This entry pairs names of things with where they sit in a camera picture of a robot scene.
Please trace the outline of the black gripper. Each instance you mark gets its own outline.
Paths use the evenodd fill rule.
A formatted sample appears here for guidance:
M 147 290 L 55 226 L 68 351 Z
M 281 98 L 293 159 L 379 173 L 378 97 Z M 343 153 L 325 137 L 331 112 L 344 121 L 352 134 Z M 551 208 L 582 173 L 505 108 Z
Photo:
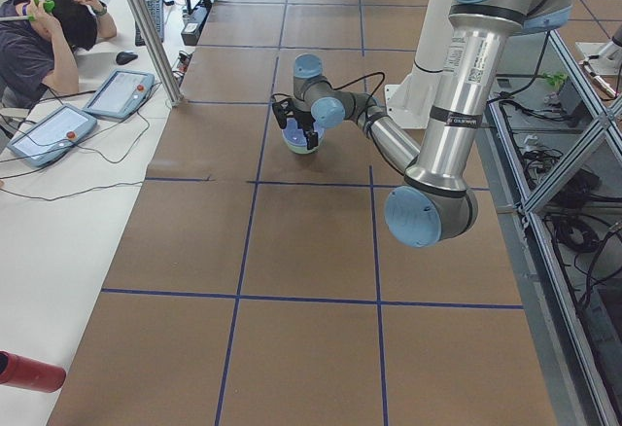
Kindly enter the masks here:
M 310 111 L 305 111 L 296 106 L 293 107 L 293 117 L 296 127 L 302 130 L 307 149 L 317 149 L 319 146 L 319 134 L 314 127 L 314 118 Z

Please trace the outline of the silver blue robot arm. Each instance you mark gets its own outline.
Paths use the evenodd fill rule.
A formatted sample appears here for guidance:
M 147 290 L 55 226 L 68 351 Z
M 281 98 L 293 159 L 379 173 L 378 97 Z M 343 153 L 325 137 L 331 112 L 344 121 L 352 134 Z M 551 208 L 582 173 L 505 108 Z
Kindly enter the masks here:
M 444 17 L 453 31 L 441 46 L 443 66 L 421 144 L 372 95 L 335 89 L 313 54 L 294 61 L 294 94 L 275 116 L 280 126 L 294 117 L 309 149 L 318 144 L 317 127 L 355 123 L 403 176 L 385 202 L 390 232 L 405 245 L 432 246 L 476 220 L 477 200 L 463 173 L 504 44 L 513 35 L 561 27 L 570 9 L 571 0 L 450 0 Z

